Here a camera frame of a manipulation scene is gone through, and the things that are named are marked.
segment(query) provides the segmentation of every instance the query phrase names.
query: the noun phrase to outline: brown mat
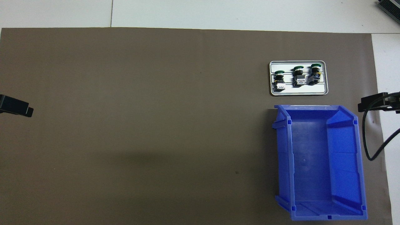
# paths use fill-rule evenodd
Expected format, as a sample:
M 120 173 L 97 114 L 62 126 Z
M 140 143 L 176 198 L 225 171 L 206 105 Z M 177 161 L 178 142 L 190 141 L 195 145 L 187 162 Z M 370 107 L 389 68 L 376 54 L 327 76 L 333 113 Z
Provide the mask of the brown mat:
M 293 222 L 274 200 L 274 105 L 356 113 L 370 34 L 4 28 L 0 51 L 0 93 L 34 108 L 0 115 L 0 224 L 392 224 L 383 154 L 364 156 L 367 221 Z M 271 96 L 272 60 L 324 60 L 329 93 Z

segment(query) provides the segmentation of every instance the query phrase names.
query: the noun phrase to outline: silver tray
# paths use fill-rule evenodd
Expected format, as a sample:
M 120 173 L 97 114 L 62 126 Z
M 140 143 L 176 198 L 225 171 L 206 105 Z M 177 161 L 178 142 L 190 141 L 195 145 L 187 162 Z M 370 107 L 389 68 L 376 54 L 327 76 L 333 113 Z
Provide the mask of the silver tray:
M 293 87 L 293 68 L 295 66 L 304 66 L 303 75 L 306 76 L 306 83 L 308 83 L 308 76 L 311 74 L 311 65 L 320 63 L 321 78 L 320 82 L 315 85 L 303 85 L 301 87 Z M 285 82 L 285 90 L 275 91 L 273 87 L 275 71 L 285 71 L 283 80 Z M 322 60 L 317 61 L 272 61 L 270 63 L 270 89 L 271 94 L 275 96 L 282 95 L 324 95 L 328 93 L 328 80 L 326 78 L 326 65 Z

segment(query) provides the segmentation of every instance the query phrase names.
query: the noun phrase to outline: blue container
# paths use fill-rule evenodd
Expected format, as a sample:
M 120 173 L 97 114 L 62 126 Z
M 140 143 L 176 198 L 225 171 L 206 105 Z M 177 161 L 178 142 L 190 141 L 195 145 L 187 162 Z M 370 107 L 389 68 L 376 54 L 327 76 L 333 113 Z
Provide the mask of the blue container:
M 357 116 L 340 105 L 276 105 L 278 204 L 292 220 L 367 219 Z

